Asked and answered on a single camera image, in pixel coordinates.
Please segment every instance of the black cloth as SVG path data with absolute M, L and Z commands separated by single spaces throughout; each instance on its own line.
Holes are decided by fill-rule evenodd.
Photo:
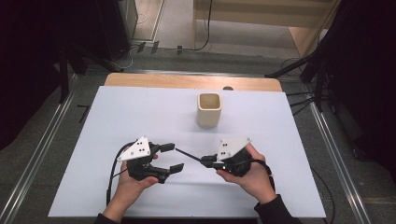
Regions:
M 301 224 L 302 222 L 292 217 L 283 203 L 282 197 L 277 197 L 269 203 L 259 204 L 254 207 L 254 210 L 259 214 L 262 223 L 264 224 Z M 94 224 L 118 224 L 117 222 L 104 217 L 99 214 Z

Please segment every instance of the white tabletop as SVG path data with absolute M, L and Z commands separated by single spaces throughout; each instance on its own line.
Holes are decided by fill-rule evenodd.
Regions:
M 195 121 L 197 95 L 218 92 L 219 125 Z M 100 87 L 58 189 L 50 217 L 96 217 L 106 207 L 111 166 L 120 148 L 142 135 L 155 144 L 175 143 L 196 157 L 213 155 L 219 140 L 250 137 L 264 154 L 276 193 L 295 217 L 325 217 L 318 190 L 284 92 Z M 257 217 L 257 201 L 176 151 L 159 153 L 152 165 L 181 173 L 146 189 L 127 217 Z M 113 181 L 113 193 L 118 179 Z

